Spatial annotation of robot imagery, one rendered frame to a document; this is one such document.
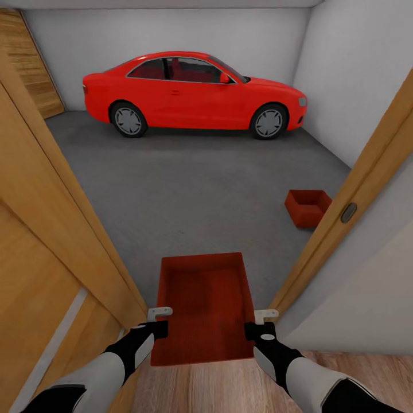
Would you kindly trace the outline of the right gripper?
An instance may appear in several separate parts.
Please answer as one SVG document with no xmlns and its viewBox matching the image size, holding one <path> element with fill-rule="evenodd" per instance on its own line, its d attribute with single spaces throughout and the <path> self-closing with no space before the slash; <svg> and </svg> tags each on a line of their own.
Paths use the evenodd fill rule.
<svg viewBox="0 0 413 413">
<path fill-rule="evenodd" d="M 252 321 L 244 323 L 244 334 L 246 335 L 247 341 L 255 341 L 256 333 L 259 330 L 267 330 L 276 336 L 273 322 L 264 322 L 264 325 L 257 325 Z"/>
</svg>

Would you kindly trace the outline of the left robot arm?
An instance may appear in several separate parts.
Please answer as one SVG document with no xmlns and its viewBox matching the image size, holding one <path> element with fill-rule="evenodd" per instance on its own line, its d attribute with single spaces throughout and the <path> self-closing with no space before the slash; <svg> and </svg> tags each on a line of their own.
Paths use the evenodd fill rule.
<svg viewBox="0 0 413 413">
<path fill-rule="evenodd" d="M 168 335 L 171 307 L 150 308 L 147 324 L 109 345 L 95 359 L 41 390 L 20 413 L 106 413 L 119 389 L 151 353 L 154 340 Z"/>
</svg>

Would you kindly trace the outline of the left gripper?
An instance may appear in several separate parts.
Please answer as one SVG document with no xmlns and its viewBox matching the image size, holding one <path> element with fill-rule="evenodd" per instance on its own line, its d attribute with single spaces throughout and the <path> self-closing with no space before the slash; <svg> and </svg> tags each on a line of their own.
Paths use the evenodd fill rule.
<svg viewBox="0 0 413 413">
<path fill-rule="evenodd" d="M 165 338 L 168 335 L 168 321 L 149 322 L 149 325 L 155 330 L 154 340 Z"/>
</svg>

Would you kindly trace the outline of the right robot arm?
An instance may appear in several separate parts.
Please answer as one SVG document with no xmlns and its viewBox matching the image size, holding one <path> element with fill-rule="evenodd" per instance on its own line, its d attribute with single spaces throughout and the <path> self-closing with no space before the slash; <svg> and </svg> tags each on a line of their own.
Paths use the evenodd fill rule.
<svg viewBox="0 0 413 413">
<path fill-rule="evenodd" d="M 255 322 L 244 323 L 247 341 L 255 341 L 261 367 L 294 400 L 303 413 L 403 413 L 384 404 L 355 378 L 310 361 L 276 340 L 275 309 L 255 310 Z"/>
</svg>

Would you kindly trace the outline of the storage box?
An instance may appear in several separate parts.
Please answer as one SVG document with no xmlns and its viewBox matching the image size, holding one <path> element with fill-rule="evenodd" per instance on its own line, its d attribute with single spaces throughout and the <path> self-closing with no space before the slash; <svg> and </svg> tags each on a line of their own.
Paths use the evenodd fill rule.
<svg viewBox="0 0 413 413">
<path fill-rule="evenodd" d="M 244 323 L 255 322 L 241 252 L 164 257 L 157 308 L 171 307 L 168 335 L 154 340 L 150 365 L 255 359 Z"/>
<path fill-rule="evenodd" d="M 285 206 L 296 227 L 317 228 L 331 203 L 324 190 L 289 190 Z"/>
</svg>

